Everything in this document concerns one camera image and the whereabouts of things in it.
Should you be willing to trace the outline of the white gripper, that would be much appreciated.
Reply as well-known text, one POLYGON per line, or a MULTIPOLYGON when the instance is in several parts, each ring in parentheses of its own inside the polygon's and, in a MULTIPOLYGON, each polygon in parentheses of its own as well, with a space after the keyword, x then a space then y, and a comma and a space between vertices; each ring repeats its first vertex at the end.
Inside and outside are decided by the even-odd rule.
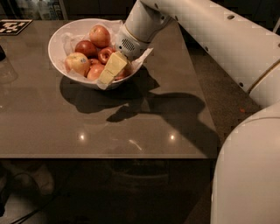
POLYGON ((129 60, 138 59, 148 46, 147 43, 134 38, 126 26, 122 25, 115 36, 115 49, 119 52, 113 52, 110 55, 107 64, 97 80, 97 84, 110 85, 115 77, 127 66, 127 58, 129 60))

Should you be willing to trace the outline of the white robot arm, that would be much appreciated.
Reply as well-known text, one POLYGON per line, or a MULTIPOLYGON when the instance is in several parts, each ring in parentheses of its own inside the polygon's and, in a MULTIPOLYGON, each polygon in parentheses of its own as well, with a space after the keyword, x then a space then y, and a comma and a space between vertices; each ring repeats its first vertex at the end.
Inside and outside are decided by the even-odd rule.
POLYGON ((206 91, 256 111, 224 138, 215 163, 211 224, 280 224, 279 37, 213 0, 134 0, 117 48, 136 57, 169 21, 219 67, 206 91))

